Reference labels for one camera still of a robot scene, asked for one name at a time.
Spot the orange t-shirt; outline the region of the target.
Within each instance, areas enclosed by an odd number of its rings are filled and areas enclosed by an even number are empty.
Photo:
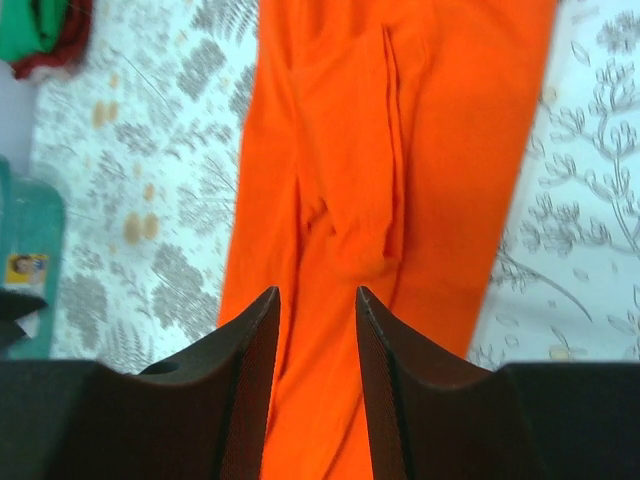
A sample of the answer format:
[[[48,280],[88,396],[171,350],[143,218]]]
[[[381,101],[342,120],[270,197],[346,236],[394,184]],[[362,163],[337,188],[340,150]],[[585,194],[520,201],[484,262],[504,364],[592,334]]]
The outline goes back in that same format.
[[[264,1],[219,320],[271,285],[265,479],[372,475],[355,294],[465,356],[553,1]]]

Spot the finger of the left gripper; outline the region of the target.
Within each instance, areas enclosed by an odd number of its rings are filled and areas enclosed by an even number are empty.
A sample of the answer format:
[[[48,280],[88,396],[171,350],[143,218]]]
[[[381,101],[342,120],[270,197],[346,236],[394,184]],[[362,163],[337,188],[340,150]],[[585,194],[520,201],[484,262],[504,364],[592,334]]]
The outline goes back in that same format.
[[[18,324],[22,318],[39,312],[48,306],[41,297],[2,288],[0,294],[1,344],[6,350],[27,337],[26,331]]]

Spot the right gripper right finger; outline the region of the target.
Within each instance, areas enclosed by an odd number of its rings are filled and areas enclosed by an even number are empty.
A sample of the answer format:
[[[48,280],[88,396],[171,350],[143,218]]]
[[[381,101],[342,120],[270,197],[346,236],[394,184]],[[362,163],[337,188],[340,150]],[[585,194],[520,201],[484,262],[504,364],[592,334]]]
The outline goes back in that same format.
[[[469,363],[356,294],[377,479],[635,479],[639,367]]]

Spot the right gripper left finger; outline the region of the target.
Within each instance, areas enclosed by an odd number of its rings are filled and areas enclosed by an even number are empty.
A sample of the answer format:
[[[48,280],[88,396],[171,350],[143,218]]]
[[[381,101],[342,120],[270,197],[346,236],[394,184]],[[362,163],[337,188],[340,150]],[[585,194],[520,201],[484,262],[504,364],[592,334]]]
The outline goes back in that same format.
[[[89,360],[1,364],[5,479],[256,479],[279,333],[265,290],[138,374]]]

